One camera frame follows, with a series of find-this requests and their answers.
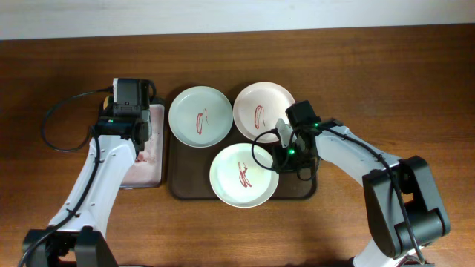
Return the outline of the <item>light green plate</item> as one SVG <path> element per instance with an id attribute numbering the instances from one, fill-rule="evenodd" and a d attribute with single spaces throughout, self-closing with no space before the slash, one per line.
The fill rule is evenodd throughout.
<path id="1" fill-rule="evenodd" d="M 174 98 L 168 122 L 180 142 L 193 148 L 207 148 L 219 143 L 230 132 L 232 106 L 219 90 L 194 86 Z"/>

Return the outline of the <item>pink plate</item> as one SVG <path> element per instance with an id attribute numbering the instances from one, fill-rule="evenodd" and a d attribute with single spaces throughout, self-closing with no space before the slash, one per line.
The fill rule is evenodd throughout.
<path id="1" fill-rule="evenodd" d="M 234 123 L 253 141 L 259 134 L 275 128 L 279 119 L 289 124 L 285 110 L 293 104 L 293 96 L 281 85 L 256 82 L 238 94 L 233 105 Z"/>

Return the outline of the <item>white front plate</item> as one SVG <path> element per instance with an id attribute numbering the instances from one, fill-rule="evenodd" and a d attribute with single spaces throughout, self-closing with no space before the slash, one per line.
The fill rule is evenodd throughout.
<path id="1" fill-rule="evenodd" d="M 213 192 L 236 208 L 254 208 L 275 193 L 279 174 L 269 171 L 272 156 L 260 146 L 238 143 L 224 148 L 213 159 L 209 181 Z"/>

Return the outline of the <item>green yellow sponge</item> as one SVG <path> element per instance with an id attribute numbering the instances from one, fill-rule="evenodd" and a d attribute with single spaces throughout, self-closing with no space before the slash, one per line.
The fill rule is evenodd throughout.
<path id="1" fill-rule="evenodd" d="M 112 105 L 114 102 L 114 97 L 112 95 L 106 96 L 103 104 L 102 104 L 102 109 L 106 110 L 110 105 Z"/>

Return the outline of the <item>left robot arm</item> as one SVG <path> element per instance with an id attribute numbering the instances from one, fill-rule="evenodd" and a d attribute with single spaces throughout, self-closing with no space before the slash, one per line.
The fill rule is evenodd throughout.
<path id="1" fill-rule="evenodd" d="M 150 104 L 157 94 L 147 79 L 116 78 L 83 141 L 89 147 L 75 185 L 47 228 L 28 231 L 20 266 L 117 266 L 105 240 L 122 181 L 152 134 Z"/>

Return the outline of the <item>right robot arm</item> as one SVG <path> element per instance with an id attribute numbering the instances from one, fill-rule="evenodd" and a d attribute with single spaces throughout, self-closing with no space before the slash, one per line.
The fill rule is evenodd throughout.
<path id="1" fill-rule="evenodd" d="M 315 178 L 321 161 L 334 164 L 364 191 L 371 241 L 353 266 L 426 266 L 422 249 L 450 232 L 451 224 L 429 164 L 402 159 L 357 137 L 336 119 L 321 121 L 308 101 L 291 105 L 272 132 L 272 169 L 308 169 Z"/>

